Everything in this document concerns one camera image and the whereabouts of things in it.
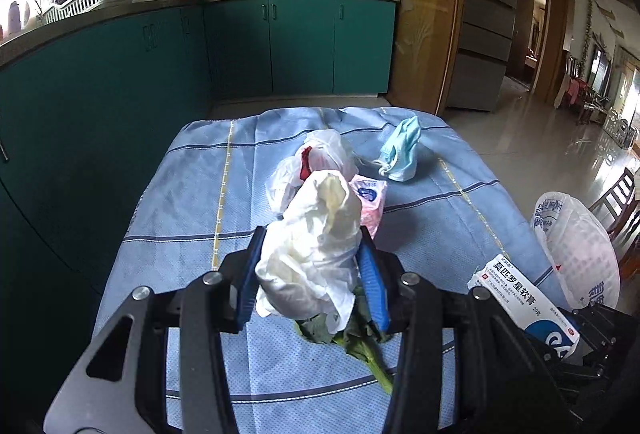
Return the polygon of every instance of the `blue gripper pad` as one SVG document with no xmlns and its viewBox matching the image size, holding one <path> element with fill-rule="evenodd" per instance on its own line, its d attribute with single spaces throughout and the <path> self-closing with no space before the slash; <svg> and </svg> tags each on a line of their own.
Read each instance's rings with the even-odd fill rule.
<svg viewBox="0 0 640 434">
<path fill-rule="evenodd" d="M 264 236 L 267 233 L 267 229 L 258 226 L 254 234 L 252 235 L 249 246 L 246 249 L 246 263 L 241 275 L 241 279 L 238 281 L 238 300 L 237 300 L 237 312 L 236 322 L 238 329 L 241 330 L 244 324 L 246 324 L 251 318 L 251 313 L 255 306 L 255 296 L 258 293 L 258 278 L 255 276 L 255 265 L 260 260 L 260 254 L 262 252 L 262 242 Z"/>
<path fill-rule="evenodd" d="M 381 331 L 387 331 L 391 323 L 388 309 L 388 293 L 376 263 L 377 251 L 367 229 L 362 227 L 362 241 L 356 253 L 362 288 L 367 298 L 371 318 Z"/>
</svg>

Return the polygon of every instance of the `face mask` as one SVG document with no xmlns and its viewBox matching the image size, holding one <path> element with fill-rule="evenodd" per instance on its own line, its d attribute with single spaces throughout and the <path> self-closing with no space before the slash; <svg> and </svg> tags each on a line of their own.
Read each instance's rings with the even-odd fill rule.
<svg viewBox="0 0 640 434">
<path fill-rule="evenodd" d="M 378 172 L 394 181 L 407 181 L 415 176 L 418 166 L 416 144 L 420 139 L 420 123 L 413 116 L 400 122 L 380 150 L 380 157 L 373 163 Z"/>
</svg>

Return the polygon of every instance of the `blue tablecloth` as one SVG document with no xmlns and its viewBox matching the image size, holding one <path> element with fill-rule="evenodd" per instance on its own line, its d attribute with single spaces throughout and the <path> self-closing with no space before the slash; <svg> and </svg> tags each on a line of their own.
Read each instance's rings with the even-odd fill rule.
<svg viewBox="0 0 640 434">
<path fill-rule="evenodd" d="M 252 230 L 276 219 L 264 183 L 306 133 L 338 130 L 375 159 L 394 127 L 416 114 L 422 127 L 415 178 L 389 182 L 375 243 L 439 288 L 467 292 L 472 273 L 495 255 L 511 261 L 556 305 L 566 301 L 540 245 L 495 175 L 445 122 L 382 107 L 277 109 L 233 121 L 194 122 L 180 131 L 143 193 L 100 305 L 97 332 L 133 288 L 188 284 L 245 248 Z M 362 168 L 365 176 L 379 177 Z M 178 335 L 168 348 L 167 405 L 181 425 Z M 338 346 L 302 340 L 292 321 L 255 312 L 239 335 L 223 335 L 226 374 L 242 434 L 370 434 L 382 428 L 389 397 L 364 364 Z M 443 331 L 441 426 L 454 420 L 454 342 Z M 382 345 L 395 367 L 400 336 Z"/>
</svg>

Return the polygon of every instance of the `refrigerator drawer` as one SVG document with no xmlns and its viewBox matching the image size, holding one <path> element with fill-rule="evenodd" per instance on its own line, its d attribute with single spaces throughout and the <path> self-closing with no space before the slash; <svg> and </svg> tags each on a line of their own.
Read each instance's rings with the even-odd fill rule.
<svg viewBox="0 0 640 434">
<path fill-rule="evenodd" d="M 459 52 L 453 68 L 447 107 L 494 110 L 506 64 Z"/>
<path fill-rule="evenodd" d="M 509 60 L 511 39 L 463 22 L 458 47 L 506 62 Z"/>
<path fill-rule="evenodd" d="M 465 0 L 462 20 L 499 33 L 507 38 L 513 37 L 515 10 L 507 8 L 493 0 Z"/>
</svg>

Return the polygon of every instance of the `crumpled white tissue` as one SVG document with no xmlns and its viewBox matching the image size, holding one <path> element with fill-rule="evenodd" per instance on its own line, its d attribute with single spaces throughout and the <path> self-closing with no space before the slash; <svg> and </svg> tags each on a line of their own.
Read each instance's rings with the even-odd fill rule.
<svg viewBox="0 0 640 434">
<path fill-rule="evenodd" d="M 326 313 L 330 333 L 349 321 L 358 278 L 362 204 L 335 170 L 312 172 L 284 211 L 267 226 L 255 274 L 255 309 L 302 320 Z"/>
<path fill-rule="evenodd" d="M 353 149 L 340 133 L 334 129 L 313 130 L 305 137 L 303 143 L 293 156 L 283 159 L 266 183 L 267 201 L 271 210 L 284 213 L 296 191 L 302 185 L 300 171 L 302 169 L 302 153 L 311 147 L 309 152 L 309 168 L 317 170 L 339 170 L 351 181 L 358 173 Z"/>
</svg>

